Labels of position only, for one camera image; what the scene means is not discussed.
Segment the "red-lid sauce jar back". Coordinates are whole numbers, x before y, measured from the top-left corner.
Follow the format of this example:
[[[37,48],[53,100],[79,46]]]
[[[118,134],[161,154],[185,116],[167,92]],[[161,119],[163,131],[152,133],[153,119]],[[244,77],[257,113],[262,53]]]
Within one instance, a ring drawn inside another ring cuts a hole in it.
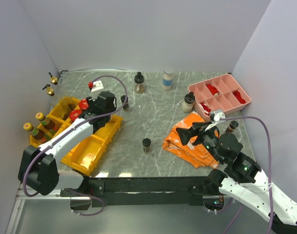
[[[78,106],[79,108],[82,110],[82,111],[85,111],[89,108],[89,104],[87,102],[86,99],[82,99],[79,103],[78,103]]]

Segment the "red-lid sauce jar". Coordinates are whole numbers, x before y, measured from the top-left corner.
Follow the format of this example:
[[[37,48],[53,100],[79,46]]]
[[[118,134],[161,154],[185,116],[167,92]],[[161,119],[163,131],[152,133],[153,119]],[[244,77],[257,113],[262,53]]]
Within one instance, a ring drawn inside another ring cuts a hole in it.
[[[85,111],[89,108],[89,104],[87,102],[86,99],[82,99],[79,103],[78,103],[78,106],[79,108],[82,110],[82,111]]]
[[[72,122],[74,122],[77,118],[79,118],[79,116],[82,114],[82,110],[81,109],[76,109],[73,110],[70,114],[69,114],[69,118]]]

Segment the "black-cap spice shaker front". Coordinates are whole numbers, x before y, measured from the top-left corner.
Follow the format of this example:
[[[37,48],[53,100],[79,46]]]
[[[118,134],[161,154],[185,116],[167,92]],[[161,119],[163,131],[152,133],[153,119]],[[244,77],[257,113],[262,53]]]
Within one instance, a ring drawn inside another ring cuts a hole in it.
[[[144,138],[142,140],[143,151],[145,153],[149,153],[151,150],[151,140],[149,138]]]

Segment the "tall oil bottle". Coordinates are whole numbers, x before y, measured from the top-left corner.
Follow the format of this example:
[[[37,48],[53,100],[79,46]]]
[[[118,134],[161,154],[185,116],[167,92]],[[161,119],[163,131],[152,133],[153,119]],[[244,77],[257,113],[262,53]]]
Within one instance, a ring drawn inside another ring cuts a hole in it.
[[[50,84],[46,84],[43,87],[43,90],[46,92],[48,96],[50,96],[52,108],[57,112],[57,114],[63,120],[68,118],[71,109],[65,101],[64,97],[60,93],[57,93],[56,90],[53,87],[51,87]]]
[[[54,94],[60,98],[65,97],[65,92],[62,89],[61,80],[56,76],[52,75],[51,72],[48,73],[50,76],[50,82],[53,84]]]

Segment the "blue-label clear jar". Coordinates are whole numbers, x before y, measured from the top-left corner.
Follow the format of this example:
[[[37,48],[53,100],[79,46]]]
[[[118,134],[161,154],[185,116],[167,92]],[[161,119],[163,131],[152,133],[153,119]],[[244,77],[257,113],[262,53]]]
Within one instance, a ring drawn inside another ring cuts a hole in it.
[[[162,79],[162,88],[164,90],[170,90],[172,87],[172,81],[173,81],[173,74],[174,70],[167,68],[164,69],[163,79]]]

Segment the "green-label sauce bottle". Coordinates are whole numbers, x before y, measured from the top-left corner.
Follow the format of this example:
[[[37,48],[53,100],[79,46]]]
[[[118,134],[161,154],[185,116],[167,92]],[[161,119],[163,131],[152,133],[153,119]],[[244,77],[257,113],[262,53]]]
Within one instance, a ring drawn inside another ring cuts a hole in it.
[[[59,130],[59,126],[53,120],[45,116],[42,112],[36,113],[35,117],[52,135],[54,135]]]
[[[34,127],[31,123],[25,123],[23,125],[24,130],[28,131],[29,134],[41,144],[46,143],[51,140],[51,137],[46,134],[43,130]]]

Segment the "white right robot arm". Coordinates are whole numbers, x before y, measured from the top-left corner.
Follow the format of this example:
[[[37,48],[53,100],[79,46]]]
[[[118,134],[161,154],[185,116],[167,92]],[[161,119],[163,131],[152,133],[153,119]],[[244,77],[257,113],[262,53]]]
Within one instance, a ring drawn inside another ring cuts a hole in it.
[[[231,130],[220,134],[215,124],[194,122],[188,129],[176,128],[182,145],[195,138],[193,146],[202,145],[220,164],[223,171],[213,169],[206,177],[206,189],[211,194],[228,195],[255,211],[272,227],[297,233],[297,203],[275,184],[265,171],[242,153],[243,145]]]

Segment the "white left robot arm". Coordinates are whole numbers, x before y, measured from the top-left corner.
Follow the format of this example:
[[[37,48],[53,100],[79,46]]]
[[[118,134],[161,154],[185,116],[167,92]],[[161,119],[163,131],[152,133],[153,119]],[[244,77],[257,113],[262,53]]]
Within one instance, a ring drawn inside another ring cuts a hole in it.
[[[116,113],[117,99],[102,91],[97,99],[88,97],[88,108],[65,130],[38,147],[28,146],[22,154],[18,179],[25,195],[27,188],[36,194],[48,195],[55,189],[72,189],[77,195],[89,192],[90,184],[76,171],[59,171],[58,164],[81,141],[90,137],[109,122]]]

